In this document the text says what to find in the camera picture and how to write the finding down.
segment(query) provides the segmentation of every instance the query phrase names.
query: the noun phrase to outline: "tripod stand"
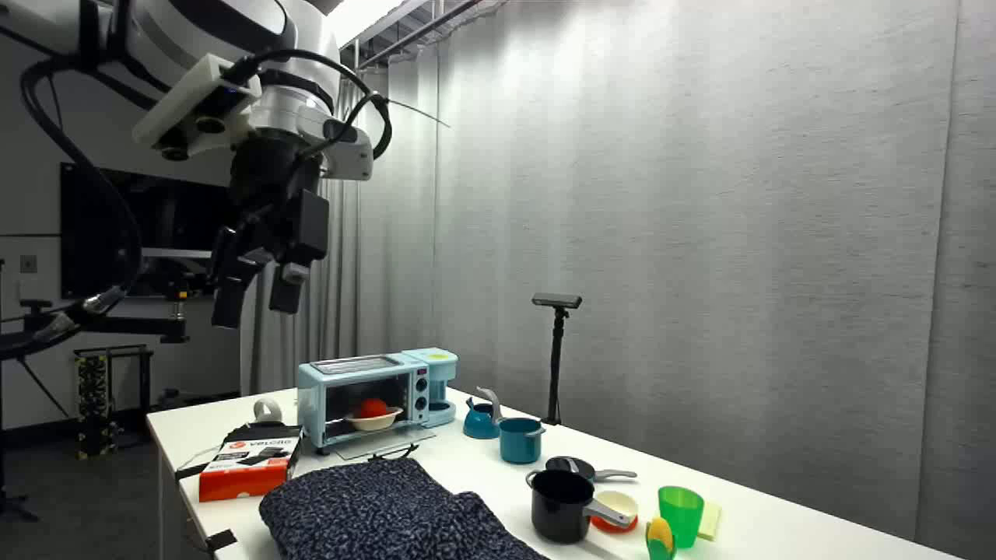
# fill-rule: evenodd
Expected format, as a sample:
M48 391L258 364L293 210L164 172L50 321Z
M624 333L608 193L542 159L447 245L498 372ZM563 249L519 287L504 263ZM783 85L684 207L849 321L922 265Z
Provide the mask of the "tripod stand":
M3 259L0 259L0 287L3 286ZM3 298L0 297L0 316L3 315ZM3 362L0 362L0 516L10 511L16 513L25 521L38 521L38 516L24 508L28 496L8 496L7 480L4 472L4 434L3 434Z

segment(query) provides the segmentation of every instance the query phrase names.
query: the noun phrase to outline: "yellow sponge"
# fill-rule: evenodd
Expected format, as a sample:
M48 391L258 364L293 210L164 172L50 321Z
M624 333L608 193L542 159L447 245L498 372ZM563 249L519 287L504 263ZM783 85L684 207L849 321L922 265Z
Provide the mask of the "yellow sponge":
M702 522L698 525L698 538L707 541L716 540L716 530L719 526L719 512L722 508L712 503L705 502L702 508Z

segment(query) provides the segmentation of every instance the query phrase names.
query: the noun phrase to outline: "frying pan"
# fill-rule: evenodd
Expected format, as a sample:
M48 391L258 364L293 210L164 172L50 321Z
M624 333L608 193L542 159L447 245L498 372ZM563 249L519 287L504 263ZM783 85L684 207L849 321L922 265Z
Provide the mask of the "frying pan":
M580 474L589 482L601 482L610 476L628 476L629 478L636 478L636 473L631 470L595 470L595 468L587 461L567 456L551 457L547 460L547 469L570 470Z

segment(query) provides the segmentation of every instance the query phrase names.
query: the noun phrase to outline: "pot handle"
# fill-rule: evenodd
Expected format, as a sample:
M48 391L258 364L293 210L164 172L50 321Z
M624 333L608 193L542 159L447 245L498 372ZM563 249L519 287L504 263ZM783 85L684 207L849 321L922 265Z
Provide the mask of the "pot handle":
M600 480L605 480L610 476L628 476L629 478L636 478L636 473L631 470L596 470L594 481L598 482Z
M529 474L526 475L526 483L529 484L530 488L533 487L533 476L536 476L537 474L539 474L541 472L543 472L543 471L542 470L531 470L531 471L529 471Z
M585 509L582 510L582 514L600 517L616 527L627 528L632 524L631 515L619 513L598 500L592 500L592 503L586 505Z
M501 421L501 403L498 402L498 396L495 395L495 392L483 387L478 387L477 391L480 391L491 401L491 419L495 422Z

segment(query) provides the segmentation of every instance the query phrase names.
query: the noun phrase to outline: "dark blue cloth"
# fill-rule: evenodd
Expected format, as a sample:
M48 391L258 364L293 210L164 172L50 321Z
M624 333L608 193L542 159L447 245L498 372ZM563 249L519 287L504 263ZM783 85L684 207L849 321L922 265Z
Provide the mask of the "dark blue cloth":
M480 496L451 494L414 459L309 472L267 494L259 512L286 560L545 558Z

